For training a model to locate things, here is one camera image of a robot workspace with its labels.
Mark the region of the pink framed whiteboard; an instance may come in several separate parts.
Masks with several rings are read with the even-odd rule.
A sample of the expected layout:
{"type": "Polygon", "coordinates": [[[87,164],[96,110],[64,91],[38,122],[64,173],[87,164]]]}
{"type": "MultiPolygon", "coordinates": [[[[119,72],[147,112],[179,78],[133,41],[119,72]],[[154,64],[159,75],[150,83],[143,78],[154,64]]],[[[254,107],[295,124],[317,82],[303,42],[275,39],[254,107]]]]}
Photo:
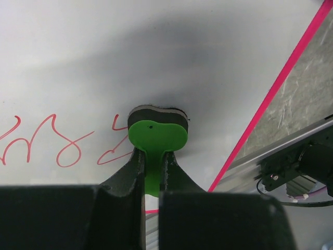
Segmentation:
{"type": "Polygon", "coordinates": [[[100,183],[139,105],[189,119],[212,191],[332,1],[1,1],[1,184],[100,183]]]}

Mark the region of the green whiteboard eraser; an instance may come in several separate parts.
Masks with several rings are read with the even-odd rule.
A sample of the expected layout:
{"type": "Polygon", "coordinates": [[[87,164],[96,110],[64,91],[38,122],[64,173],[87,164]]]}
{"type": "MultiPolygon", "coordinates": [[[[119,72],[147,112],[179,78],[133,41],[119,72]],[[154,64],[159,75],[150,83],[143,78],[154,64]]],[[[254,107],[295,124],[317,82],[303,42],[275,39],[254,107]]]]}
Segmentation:
{"type": "Polygon", "coordinates": [[[158,197],[165,153],[182,149],[188,140],[188,117],[177,108],[135,107],[127,119],[128,137],[145,153],[145,194],[158,197]]]}

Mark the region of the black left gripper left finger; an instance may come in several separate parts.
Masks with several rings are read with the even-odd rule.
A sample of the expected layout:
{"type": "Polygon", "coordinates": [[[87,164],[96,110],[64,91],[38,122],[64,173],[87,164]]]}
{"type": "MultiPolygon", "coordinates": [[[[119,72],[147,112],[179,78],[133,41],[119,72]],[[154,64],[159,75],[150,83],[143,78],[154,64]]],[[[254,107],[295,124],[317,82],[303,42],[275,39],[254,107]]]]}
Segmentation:
{"type": "Polygon", "coordinates": [[[99,238],[113,249],[144,249],[145,155],[135,149],[130,160],[99,189],[99,238]]]}

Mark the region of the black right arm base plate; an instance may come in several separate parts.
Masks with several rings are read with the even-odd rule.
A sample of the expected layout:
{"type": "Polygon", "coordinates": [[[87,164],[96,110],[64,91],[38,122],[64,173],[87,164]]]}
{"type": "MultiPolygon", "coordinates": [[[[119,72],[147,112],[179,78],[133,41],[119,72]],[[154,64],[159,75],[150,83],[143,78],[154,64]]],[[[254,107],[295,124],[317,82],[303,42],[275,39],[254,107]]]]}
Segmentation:
{"type": "Polygon", "coordinates": [[[332,127],[302,139],[260,162],[268,191],[303,175],[327,186],[332,196],[332,127]]]}

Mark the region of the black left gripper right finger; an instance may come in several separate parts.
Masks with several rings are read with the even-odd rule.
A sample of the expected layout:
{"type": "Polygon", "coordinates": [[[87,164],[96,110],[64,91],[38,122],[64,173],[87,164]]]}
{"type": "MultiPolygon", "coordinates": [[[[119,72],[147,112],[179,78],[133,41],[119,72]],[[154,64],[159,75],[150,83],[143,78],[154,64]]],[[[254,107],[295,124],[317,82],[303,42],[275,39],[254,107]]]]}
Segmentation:
{"type": "Polygon", "coordinates": [[[159,191],[206,193],[177,163],[174,152],[166,152],[162,161],[159,191]]]}

